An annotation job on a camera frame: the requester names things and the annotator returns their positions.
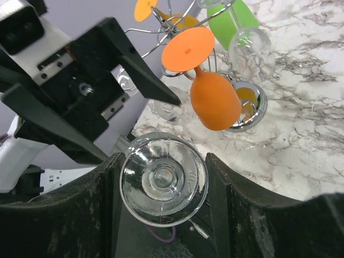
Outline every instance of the robotic arm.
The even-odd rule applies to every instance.
[[[48,145],[77,163],[107,158],[94,141],[129,98],[111,74],[117,65],[145,98],[180,104],[114,18],[71,40],[41,17],[46,11],[43,0],[0,0],[1,100],[18,115],[0,147],[0,192]]]

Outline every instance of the round metal base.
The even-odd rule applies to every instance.
[[[241,88],[248,88],[254,91],[255,97],[257,99],[257,105],[251,114],[242,114],[239,120],[231,126],[227,131],[238,133],[243,132],[248,129],[251,129],[255,126],[262,118],[264,117],[267,107],[268,107],[268,98],[265,92],[261,87],[257,84],[250,83],[250,82],[234,82],[235,90]]]

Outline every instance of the white marble surface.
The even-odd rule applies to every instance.
[[[202,155],[215,153],[259,185],[295,198],[344,192],[344,1],[246,0],[273,43],[276,73],[261,87],[268,111],[253,129],[213,132],[198,120],[174,126],[152,102],[133,134],[170,132],[190,141]],[[199,19],[205,17],[202,11]],[[219,69],[232,70],[217,44]],[[163,78],[188,92],[187,78]]]

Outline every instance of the marble countertop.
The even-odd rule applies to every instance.
[[[246,0],[273,43],[276,73],[260,86],[268,110],[246,132],[214,132],[199,120],[175,126],[149,102],[133,134],[169,132],[192,143],[205,157],[215,153],[257,184],[305,200],[344,192],[344,1]],[[203,10],[198,17],[205,17]],[[237,80],[227,52],[216,45],[218,68]],[[184,76],[164,77],[188,92]]]

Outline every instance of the orange disc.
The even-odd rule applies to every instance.
[[[135,6],[134,17],[137,22],[147,19],[151,13],[151,7],[156,7],[158,0],[138,0]]]
[[[162,64],[167,70],[180,73],[203,63],[215,46],[215,36],[208,28],[195,27],[171,39],[162,52]]]

